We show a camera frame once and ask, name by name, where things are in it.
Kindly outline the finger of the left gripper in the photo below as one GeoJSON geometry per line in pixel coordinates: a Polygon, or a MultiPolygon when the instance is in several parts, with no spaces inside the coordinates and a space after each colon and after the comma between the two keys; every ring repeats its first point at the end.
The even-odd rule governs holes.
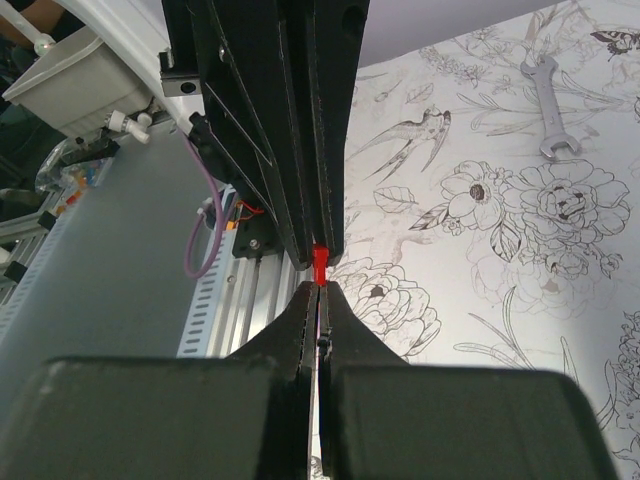
{"type": "Polygon", "coordinates": [[[309,201],[279,1],[165,1],[176,61],[195,62],[210,138],[271,216],[293,265],[312,263],[309,201]]]}
{"type": "Polygon", "coordinates": [[[306,97],[311,158],[306,161],[313,242],[336,264],[345,249],[344,163],[368,1],[304,3],[306,97]]]}

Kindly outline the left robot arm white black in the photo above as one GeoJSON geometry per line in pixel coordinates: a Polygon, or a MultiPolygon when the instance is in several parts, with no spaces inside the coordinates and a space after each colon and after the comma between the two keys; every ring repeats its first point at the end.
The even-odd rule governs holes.
{"type": "Polygon", "coordinates": [[[345,143],[365,1],[69,1],[214,174],[270,216],[293,265],[345,247],[345,143]]]}

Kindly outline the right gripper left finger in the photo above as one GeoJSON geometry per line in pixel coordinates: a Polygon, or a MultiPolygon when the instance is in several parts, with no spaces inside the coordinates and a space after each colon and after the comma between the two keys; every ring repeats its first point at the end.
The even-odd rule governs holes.
{"type": "Polygon", "coordinates": [[[1,433],[5,479],[303,479],[318,287],[224,358],[59,357],[1,433]]]}

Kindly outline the red blade fuse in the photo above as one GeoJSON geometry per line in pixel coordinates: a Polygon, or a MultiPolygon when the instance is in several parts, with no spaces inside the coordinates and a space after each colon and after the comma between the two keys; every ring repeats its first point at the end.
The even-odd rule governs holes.
{"type": "Polygon", "coordinates": [[[313,278],[318,286],[327,284],[327,267],[329,261],[329,250],[327,247],[313,245],[313,278]]]}

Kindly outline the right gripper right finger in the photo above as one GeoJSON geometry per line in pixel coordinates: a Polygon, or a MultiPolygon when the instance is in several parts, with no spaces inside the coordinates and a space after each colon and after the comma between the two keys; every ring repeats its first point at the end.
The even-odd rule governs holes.
{"type": "Polygon", "coordinates": [[[333,479],[613,479],[589,401],[548,370],[412,365],[318,300],[319,434],[333,479]]]}

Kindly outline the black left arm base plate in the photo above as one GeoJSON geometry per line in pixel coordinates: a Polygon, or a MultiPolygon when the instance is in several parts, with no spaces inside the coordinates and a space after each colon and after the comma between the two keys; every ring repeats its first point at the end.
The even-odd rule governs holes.
{"type": "Polygon", "coordinates": [[[282,250],[274,221],[257,199],[237,195],[231,223],[235,231],[232,247],[235,258],[258,259],[282,250]]]}

